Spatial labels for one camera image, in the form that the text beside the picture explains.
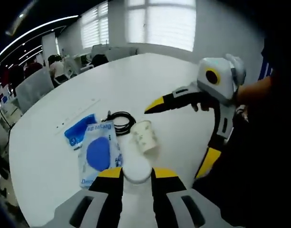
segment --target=person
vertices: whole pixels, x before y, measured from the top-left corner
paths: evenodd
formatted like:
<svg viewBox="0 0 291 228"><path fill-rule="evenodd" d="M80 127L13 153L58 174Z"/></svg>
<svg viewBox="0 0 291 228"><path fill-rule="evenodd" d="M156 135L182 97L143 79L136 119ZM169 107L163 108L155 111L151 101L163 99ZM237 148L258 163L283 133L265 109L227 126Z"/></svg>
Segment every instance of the person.
<svg viewBox="0 0 291 228"><path fill-rule="evenodd" d="M291 60L284 61L284 49L277 44L276 39L267 38L262 51L272 65L271 75L242 85L234 93L235 104L247 107L248 122L239 115L234 117L233 133L220 157L209 173L193 184L233 226L261 226L277 218L273 210L280 209L276 203L282 195L278 186L286 186L277 173L289 163L284 158L291 151ZM214 102L208 100L200 107L208 111Z"/></svg>
<svg viewBox="0 0 291 228"><path fill-rule="evenodd" d="M60 82L67 80L67 77L64 75L64 64L59 55L49 56L48 64L51 80L53 82L54 87L58 86L58 83L54 79L58 78L57 80Z"/></svg>
<svg viewBox="0 0 291 228"><path fill-rule="evenodd" d="M14 96L17 96L16 87L24 81L24 69L22 66L14 65L9 69L9 89L13 89Z"/></svg>
<svg viewBox="0 0 291 228"><path fill-rule="evenodd" d="M24 71L25 78L28 78L30 75L40 69L42 69L42 65L38 62L35 62L35 58L30 58L27 60L27 67Z"/></svg>

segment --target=white paper cup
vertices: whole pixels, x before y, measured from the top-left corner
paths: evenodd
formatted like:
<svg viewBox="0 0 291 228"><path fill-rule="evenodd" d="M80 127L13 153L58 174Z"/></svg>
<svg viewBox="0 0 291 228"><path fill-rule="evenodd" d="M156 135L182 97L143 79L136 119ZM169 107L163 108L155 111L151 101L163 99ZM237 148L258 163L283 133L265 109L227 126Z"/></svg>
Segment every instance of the white paper cup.
<svg viewBox="0 0 291 228"><path fill-rule="evenodd" d="M157 137L149 120L134 124L131 127L131 134L142 154L158 147Z"/></svg>

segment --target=white round table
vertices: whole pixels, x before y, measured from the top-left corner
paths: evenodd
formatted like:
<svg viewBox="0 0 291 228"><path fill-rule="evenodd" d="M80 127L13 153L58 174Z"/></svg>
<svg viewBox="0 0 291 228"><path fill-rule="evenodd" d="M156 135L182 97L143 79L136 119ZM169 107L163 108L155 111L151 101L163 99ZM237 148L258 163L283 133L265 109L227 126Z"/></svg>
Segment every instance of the white round table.
<svg viewBox="0 0 291 228"><path fill-rule="evenodd" d="M80 190L78 151L70 148L64 131L91 113L97 120L109 110L150 120L160 144L152 165L174 170L191 187L213 132L213 111L196 113L187 106L145 115L144 110L196 80L197 69L162 55L127 57L78 75L33 105L11 130L9 147L14 191L29 225L47 223L55 208ZM123 154L129 137L118 137Z"/></svg>

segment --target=ceiling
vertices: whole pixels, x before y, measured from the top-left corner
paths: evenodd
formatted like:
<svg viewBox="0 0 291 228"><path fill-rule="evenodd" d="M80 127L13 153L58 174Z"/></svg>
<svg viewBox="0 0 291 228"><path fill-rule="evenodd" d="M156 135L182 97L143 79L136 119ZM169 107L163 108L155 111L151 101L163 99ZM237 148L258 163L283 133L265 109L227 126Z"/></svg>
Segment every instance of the ceiling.
<svg viewBox="0 0 291 228"><path fill-rule="evenodd" d="M3 17L0 14L0 52L15 39L37 26L60 18L81 15L103 1L104 0L83 0L82 2L78 0L1 1L0 10L3 12ZM21 13L24 13L24 17L20 19L22 21L14 34L6 35L6 31L11 31L13 23L15 20L19 19ZM20 63L23 60L19 60L22 55L41 45L41 37L43 35L50 33L51 30L54 29L54 32L56 32L58 36L66 26L74 23L77 19L78 18L71 18L58 21L24 36L0 55L0 68L6 65L10 66L11 64Z"/></svg>

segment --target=black cable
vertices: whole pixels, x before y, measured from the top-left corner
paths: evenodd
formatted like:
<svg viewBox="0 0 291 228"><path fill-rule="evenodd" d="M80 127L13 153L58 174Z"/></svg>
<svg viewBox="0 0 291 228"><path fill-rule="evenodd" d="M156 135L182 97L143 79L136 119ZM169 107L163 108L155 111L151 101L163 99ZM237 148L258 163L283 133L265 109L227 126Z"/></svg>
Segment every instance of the black cable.
<svg viewBox="0 0 291 228"><path fill-rule="evenodd" d="M129 134L131 127L136 123L136 120L134 119L134 117L131 116L130 113L115 112L115 113L111 114L111 111L108 111L107 118L103 122L109 121L109 120L115 120L118 117L124 117L124 118L128 119L128 123L123 124L123 125L114 124L116 136Z"/></svg>

